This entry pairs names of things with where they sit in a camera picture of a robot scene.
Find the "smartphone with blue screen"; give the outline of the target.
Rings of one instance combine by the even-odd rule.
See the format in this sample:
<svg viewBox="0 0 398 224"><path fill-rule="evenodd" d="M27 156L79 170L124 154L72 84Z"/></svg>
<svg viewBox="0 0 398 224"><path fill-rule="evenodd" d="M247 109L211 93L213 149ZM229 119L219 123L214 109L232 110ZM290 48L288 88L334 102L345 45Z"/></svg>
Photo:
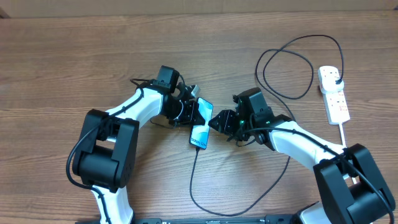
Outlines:
<svg viewBox="0 0 398 224"><path fill-rule="evenodd" d="M206 149L210 133L209 121L213 113L213 105L203 98L198 98L193 114L193 126L189 143L200 149Z"/></svg>

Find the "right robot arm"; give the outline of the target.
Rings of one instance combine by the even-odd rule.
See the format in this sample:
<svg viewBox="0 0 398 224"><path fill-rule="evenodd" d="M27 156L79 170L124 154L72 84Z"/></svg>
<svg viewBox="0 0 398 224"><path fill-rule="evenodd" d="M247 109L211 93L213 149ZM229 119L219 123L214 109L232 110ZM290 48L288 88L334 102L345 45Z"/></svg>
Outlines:
<svg viewBox="0 0 398 224"><path fill-rule="evenodd" d="M233 101L235 110L221 111L210 120L210 127L229 140L254 137L312 170L331 223L371 223L384 215L394 221L394 196L366 147L333 144L286 115L274 115L259 88L234 95Z"/></svg>

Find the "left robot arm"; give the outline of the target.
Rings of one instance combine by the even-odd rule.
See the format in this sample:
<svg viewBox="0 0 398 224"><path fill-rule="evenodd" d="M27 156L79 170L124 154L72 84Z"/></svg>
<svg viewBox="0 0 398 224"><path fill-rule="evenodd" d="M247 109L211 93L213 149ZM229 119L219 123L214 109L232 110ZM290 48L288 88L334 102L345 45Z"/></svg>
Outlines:
<svg viewBox="0 0 398 224"><path fill-rule="evenodd" d="M135 94L107 110L90 110L78 142L67 163L68 180L90 190L101 214L100 223L134 223L135 214L127 196L135 164L139 130L162 115L174 126L192 127L190 144L205 149L213 105L196 97L197 86L138 82Z"/></svg>

